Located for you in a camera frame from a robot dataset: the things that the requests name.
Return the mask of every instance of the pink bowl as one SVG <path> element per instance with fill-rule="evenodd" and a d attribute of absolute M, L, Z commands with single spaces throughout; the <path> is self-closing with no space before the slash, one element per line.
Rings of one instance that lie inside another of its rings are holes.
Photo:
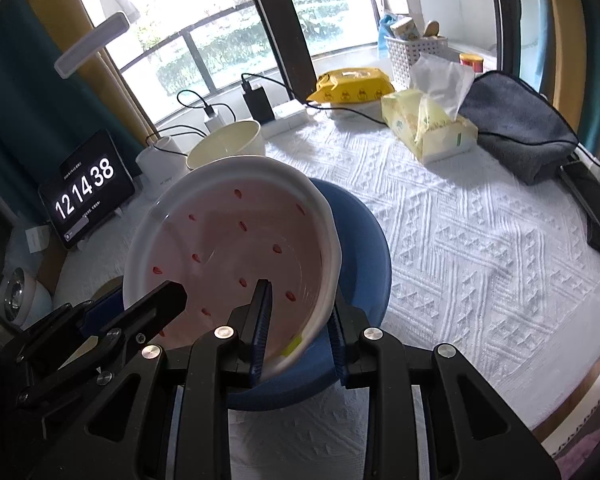
<path fill-rule="evenodd" d="M 331 208 L 298 170 L 263 156 L 216 160 L 184 176 L 147 213 L 131 243 L 128 308 L 164 280 L 187 291 L 187 307 L 153 341 L 193 343 L 251 301 L 260 278 L 273 308 L 262 370 L 289 368 L 325 325 L 340 272 Z"/>

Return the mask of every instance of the folded towel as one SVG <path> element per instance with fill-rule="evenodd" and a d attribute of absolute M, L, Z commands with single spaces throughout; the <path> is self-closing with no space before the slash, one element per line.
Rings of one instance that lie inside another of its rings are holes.
<path fill-rule="evenodd" d="M 554 176 L 577 145 L 567 121 L 524 81 L 493 71 L 476 78 L 459 114 L 478 127 L 478 144 L 526 184 Z M 525 146 L 520 142 L 548 142 Z"/>

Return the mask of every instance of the black charger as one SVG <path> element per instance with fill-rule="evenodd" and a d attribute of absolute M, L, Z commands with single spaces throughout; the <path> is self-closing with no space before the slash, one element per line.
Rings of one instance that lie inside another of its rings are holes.
<path fill-rule="evenodd" d="M 269 123 L 276 119 L 269 98 L 267 98 L 267 93 L 261 85 L 251 88 L 251 84 L 246 79 L 243 79 L 242 90 L 244 90 L 242 97 L 244 98 L 244 102 L 247 103 L 247 108 L 251 112 L 253 119 L 260 124 Z"/>

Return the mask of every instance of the metal screw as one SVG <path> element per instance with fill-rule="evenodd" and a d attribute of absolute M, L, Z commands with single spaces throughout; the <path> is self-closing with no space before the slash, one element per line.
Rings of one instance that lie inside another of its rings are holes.
<path fill-rule="evenodd" d="M 147 345 L 142 349 L 142 357 L 145 359 L 154 359 L 160 355 L 161 348 L 158 345 Z"/>
<path fill-rule="evenodd" d="M 113 379 L 113 374 L 111 372 L 102 372 L 98 378 L 96 379 L 96 384 L 98 386 L 104 386 L 105 384 L 109 384 Z"/>
<path fill-rule="evenodd" d="M 438 347 L 438 353 L 442 355 L 442 357 L 446 357 L 447 359 L 449 359 L 450 357 L 456 355 L 456 347 L 445 343 Z"/>
<path fill-rule="evenodd" d="M 219 326 L 214 334 L 218 339 L 229 339 L 234 334 L 234 329 L 230 326 Z"/>
<path fill-rule="evenodd" d="M 382 330 L 375 327 L 369 327 L 363 332 L 363 335 L 367 339 L 371 339 L 371 341 L 376 341 L 382 337 Z"/>

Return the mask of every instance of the white power strip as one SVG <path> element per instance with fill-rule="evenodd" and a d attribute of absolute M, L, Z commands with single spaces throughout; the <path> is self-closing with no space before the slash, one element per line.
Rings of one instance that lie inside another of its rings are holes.
<path fill-rule="evenodd" d="M 263 124 L 260 130 L 265 139 L 302 126 L 309 120 L 306 108 L 296 99 L 273 108 L 273 115 L 276 119 Z"/>

